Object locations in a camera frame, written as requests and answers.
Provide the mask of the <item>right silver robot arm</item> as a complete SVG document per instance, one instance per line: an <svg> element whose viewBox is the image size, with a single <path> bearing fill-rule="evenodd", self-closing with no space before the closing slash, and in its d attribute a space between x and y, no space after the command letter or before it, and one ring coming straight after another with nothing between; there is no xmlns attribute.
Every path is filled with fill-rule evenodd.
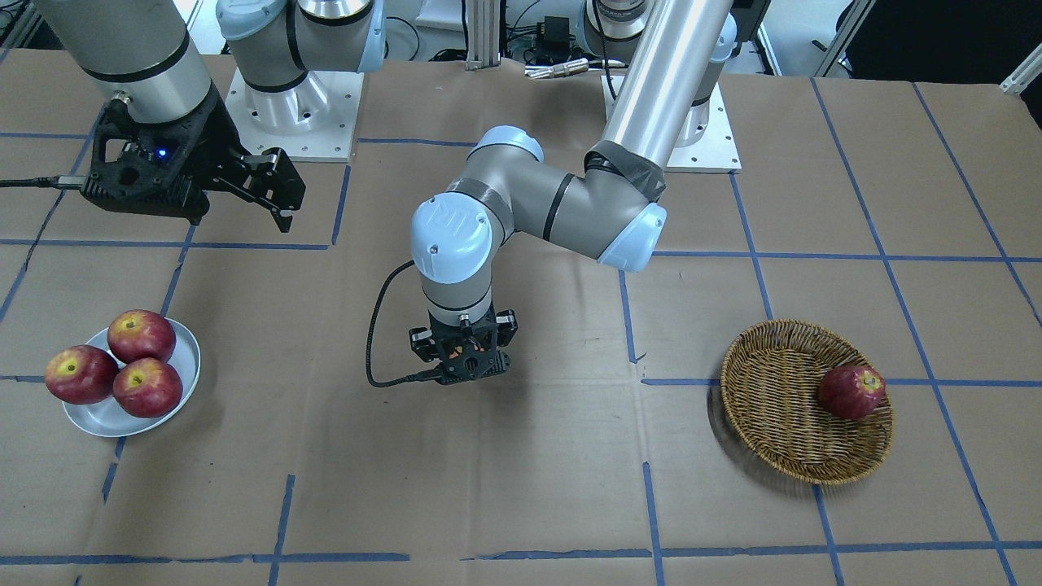
<svg viewBox="0 0 1042 586"><path fill-rule="evenodd" d="M208 194L263 207L289 231L305 184L278 140L319 129L332 105L323 72L379 70L381 1L217 1L247 118L269 136L249 146L173 1L38 1L38 14L104 103L81 175L24 186L78 190L119 214L197 225Z"/></svg>

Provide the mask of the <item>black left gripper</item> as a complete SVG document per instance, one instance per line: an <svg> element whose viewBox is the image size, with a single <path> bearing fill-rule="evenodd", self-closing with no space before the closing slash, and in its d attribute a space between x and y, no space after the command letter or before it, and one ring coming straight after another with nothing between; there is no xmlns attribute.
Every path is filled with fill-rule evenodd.
<svg viewBox="0 0 1042 586"><path fill-rule="evenodd" d="M429 318L428 329L410 329L410 346L424 362L439 361L440 367L508 367L502 351L518 329L513 310L488 310L471 321L465 314L451 326Z"/></svg>

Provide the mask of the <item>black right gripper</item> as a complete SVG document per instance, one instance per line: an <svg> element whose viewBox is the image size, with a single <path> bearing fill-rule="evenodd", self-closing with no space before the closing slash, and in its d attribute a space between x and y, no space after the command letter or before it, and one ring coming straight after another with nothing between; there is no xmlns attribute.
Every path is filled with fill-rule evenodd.
<svg viewBox="0 0 1042 586"><path fill-rule="evenodd" d="M216 86L173 121L138 122L133 96L115 90L100 112L82 196L123 214L174 216L197 225L209 210L206 190L224 190L270 212L290 231L306 185L280 147L249 155Z"/></svg>

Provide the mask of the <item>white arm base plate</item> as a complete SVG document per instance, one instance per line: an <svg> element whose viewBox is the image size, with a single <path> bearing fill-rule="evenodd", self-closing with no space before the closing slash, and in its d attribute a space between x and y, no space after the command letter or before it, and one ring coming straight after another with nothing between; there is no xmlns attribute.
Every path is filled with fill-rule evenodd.
<svg viewBox="0 0 1042 586"><path fill-rule="evenodd" d="M740 171L718 83L722 67L630 70L611 101L602 140L665 172Z"/></svg>

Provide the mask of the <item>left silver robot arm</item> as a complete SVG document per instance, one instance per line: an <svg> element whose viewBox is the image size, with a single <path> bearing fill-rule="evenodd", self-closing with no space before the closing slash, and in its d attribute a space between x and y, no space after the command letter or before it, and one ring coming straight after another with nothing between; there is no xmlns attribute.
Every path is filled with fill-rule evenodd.
<svg viewBox="0 0 1042 586"><path fill-rule="evenodd" d="M429 326L410 346L447 379L473 381L508 367L517 329L493 304L493 262L516 233L597 262L644 269L665 227L659 203L668 160L695 103L731 11L729 1L656 1L584 174L550 166L534 137L503 125L483 135L461 174L412 216L412 263Z"/></svg>

